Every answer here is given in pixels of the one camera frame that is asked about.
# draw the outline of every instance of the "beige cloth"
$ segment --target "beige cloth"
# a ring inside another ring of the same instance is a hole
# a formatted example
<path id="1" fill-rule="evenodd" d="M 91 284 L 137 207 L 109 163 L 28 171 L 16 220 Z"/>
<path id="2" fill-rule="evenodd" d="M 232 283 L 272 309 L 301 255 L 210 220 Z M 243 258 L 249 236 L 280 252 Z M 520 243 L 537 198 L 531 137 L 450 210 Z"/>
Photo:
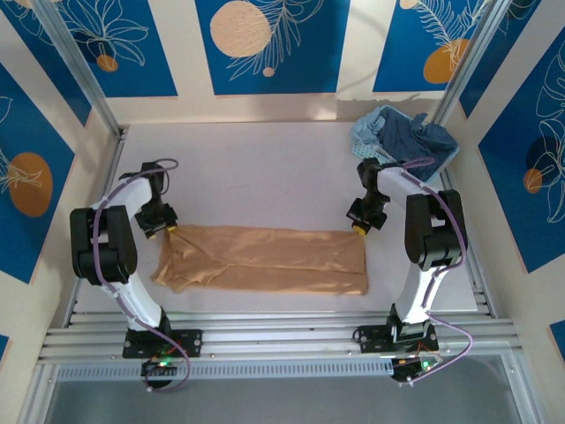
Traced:
<path id="1" fill-rule="evenodd" d="M 163 241 L 156 283 L 265 292 L 365 294 L 363 237 L 346 231 L 294 231 L 182 225 Z"/>

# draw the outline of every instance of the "blue clothing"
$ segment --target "blue clothing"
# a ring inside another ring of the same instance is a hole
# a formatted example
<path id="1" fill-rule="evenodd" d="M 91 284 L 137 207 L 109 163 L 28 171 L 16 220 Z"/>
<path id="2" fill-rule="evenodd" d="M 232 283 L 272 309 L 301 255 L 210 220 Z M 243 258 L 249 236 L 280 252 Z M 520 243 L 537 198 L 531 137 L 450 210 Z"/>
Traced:
<path id="1" fill-rule="evenodd" d="M 424 125 L 426 117 L 426 113 L 420 113 L 410 120 L 390 107 L 379 107 L 357 121 L 351 136 L 366 145 L 384 148 L 399 162 L 433 157 L 433 164 L 409 170 L 414 177 L 427 181 L 457 149 L 457 142 L 441 125 Z"/>

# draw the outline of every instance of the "orange circle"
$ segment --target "orange circle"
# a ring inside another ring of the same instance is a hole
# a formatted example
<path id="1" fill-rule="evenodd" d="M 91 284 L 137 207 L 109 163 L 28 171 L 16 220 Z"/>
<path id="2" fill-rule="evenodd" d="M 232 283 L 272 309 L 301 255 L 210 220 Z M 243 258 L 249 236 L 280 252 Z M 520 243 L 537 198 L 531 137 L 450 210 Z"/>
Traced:
<path id="1" fill-rule="evenodd" d="M 210 20 L 210 34 L 215 46 L 230 57 L 256 55 L 266 48 L 272 36 L 267 16 L 244 0 L 222 6 Z"/>
<path id="2" fill-rule="evenodd" d="M 8 173 L 14 179 L 9 189 L 16 209 L 33 218 L 43 215 L 53 194 L 53 177 L 47 162 L 36 153 L 20 153 L 11 161 Z M 26 176 L 33 176 L 32 181 L 26 181 Z"/>
<path id="3" fill-rule="evenodd" d="M 537 193 L 542 186 L 543 176 L 539 170 L 532 168 L 524 175 L 524 187 L 528 193 Z"/>
<path id="4" fill-rule="evenodd" d="M 108 55 L 99 55 L 96 58 L 96 64 L 100 66 L 100 69 L 106 72 L 115 72 L 117 71 L 117 60 Z"/>
<path id="5" fill-rule="evenodd" d="M 271 68 L 270 66 L 263 70 L 263 76 L 264 77 L 270 78 L 273 75 L 275 75 L 275 70 L 273 68 Z"/>
<path id="6" fill-rule="evenodd" d="M 469 40 L 455 40 L 447 46 L 441 46 L 434 51 L 424 65 L 424 78 L 432 84 L 449 82 L 456 69 L 452 64 L 452 53 L 455 65 L 459 64 Z"/>

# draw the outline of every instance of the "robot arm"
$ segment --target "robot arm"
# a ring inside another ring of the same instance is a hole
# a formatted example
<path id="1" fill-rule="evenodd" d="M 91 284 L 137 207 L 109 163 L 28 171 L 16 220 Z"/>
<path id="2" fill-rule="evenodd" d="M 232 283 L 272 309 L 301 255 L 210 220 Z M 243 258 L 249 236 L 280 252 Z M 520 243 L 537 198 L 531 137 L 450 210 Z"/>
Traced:
<path id="1" fill-rule="evenodd" d="M 406 210 L 404 245 L 411 265 L 403 291 L 388 317 L 388 342 L 409 345 L 425 340 L 433 330 L 428 313 L 446 274 L 438 270 L 454 265 L 461 257 L 455 229 L 438 200 L 429 194 L 430 189 L 426 190 L 424 183 L 399 163 L 365 159 L 358 166 L 358 174 L 367 194 L 364 199 L 355 199 L 347 214 L 356 231 L 366 234 L 372 227 L 379 230 L 387 219 L 384 210 L 391 200 Z M 453 213 L 466 245 L 459 193 L 447 190 L 438 194 Z"/>
<path id="2" fill-rule="evenodd" d="M 175 211 L 168 204 L 163 204 L 161 199 L 164 169 L 158 163 L 143 163 L 143 171 L 153 173 L 124 185 L 109 201 L 71 212 L 72 266 L 78 277 L 119 299 L 122 307 L 129 312 L 124 358 L 160 358 L 163 352 L 171 349 L 170 344 L 163 342 L 162 337 L 147 327 L 176 340 L 191 356 L 199 356 L 201 331 L 171 329 L 167 315 L 147 293 L 136 272 L 138 255 L 131 220 L 135 218 L 148 239 L 152 239 L 157 231 L 172 230 L 177 226 Z M 136 173 L 124 174 L 119 185 L 134 175 Z M 94 234 L 94 215 L 103 203 L 100 234 Z M 94 237 L 99 244 L 102 275 L 109 286 L 102 284 L 96 274 Z M 170 356 L 180 355 L 176 350 Z"/>

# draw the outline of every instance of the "white table surface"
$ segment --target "white table surface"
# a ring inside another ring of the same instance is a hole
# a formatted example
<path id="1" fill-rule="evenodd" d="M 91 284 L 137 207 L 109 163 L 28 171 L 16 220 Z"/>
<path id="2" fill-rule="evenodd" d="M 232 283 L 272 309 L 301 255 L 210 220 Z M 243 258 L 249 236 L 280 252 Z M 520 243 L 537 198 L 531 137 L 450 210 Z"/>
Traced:
<path id="1" fill-rule="evenodd" d="M 178 223 L 350 231 L 345 216 L 364 189 L 359 160 L 350 152 L 351 123 L 132 125 L 116 181 L 144 161 L 174 157 L 163 195 Z M 168 312 L 355 312 L 388 311 L 402 291 L 409 260 L 404 251 L 403 208 L 387 206 L 388 220 L 366 240 L 369 291 L 365 296 L 280 294 L 190 288 L 174 293 L 154 284 L 161 240 L 132 229 L 138 272 L 154 300 Z M 466 269 L 450 272 L 433 303 L 435 312 L 476 311 Z M 82 284 L 76 312 L 114 312 L 100 289 Z"/>

